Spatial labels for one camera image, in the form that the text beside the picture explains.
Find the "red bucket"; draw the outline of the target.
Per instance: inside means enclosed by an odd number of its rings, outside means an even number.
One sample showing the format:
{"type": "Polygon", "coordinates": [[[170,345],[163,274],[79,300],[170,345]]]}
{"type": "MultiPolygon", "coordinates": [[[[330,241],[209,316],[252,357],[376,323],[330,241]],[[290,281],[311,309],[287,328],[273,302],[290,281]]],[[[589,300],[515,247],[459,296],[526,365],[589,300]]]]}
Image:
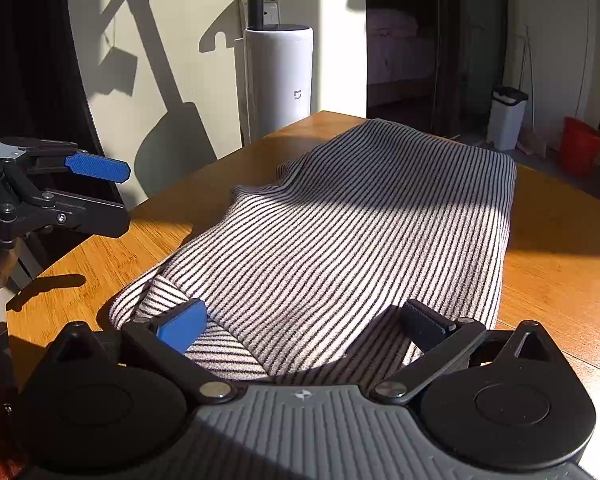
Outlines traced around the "red bucket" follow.
{"type": "Polygon", "coordinates": [[[577,118],[564,118],[564,131],[559,149],[559,165],[575,178],[587,177],[600,154],[598,131],[577,118]]]}

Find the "striped grey sweater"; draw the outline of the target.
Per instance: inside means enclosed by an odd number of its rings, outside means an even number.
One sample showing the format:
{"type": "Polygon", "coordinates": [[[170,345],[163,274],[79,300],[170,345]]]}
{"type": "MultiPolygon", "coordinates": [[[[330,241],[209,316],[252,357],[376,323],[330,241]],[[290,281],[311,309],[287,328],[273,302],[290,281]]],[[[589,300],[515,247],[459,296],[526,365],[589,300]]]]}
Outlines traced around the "striped grey sweater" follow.
{"type": "Polygon", "coordinates": [[[368,387],[415,361],[417,300],[493,327],[517,167],[503,153],[372,119],[239,185],[225,217],[120,292],[111,324],[192,299],[187,356],[231,382],[368,387]]]}

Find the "white trash bin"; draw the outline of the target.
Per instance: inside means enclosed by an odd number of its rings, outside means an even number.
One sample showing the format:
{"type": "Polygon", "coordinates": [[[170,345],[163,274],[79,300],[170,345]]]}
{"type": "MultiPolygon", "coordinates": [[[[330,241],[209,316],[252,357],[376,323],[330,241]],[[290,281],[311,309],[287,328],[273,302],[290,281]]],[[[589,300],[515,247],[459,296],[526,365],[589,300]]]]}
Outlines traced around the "white trash bin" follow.
{"type": "Polygon", "coordinates": [[[526,92],[512,87],[498,86],[492,91],[486,140],[499,152],[516,148],[528,99],[526,92]]]}

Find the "bed with pink bedding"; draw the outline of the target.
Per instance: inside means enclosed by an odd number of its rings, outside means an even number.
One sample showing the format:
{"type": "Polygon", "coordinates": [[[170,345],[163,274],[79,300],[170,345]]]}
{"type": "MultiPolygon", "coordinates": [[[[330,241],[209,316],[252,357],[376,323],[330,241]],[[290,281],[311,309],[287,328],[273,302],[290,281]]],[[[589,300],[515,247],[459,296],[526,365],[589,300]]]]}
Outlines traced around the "bed with pink bedding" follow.
{"type": "Polygon", "coordinates": [[[436,40],[416,18],[396,9],[368,9],[367,106],[428,96],[434,88],[436,40]]]}

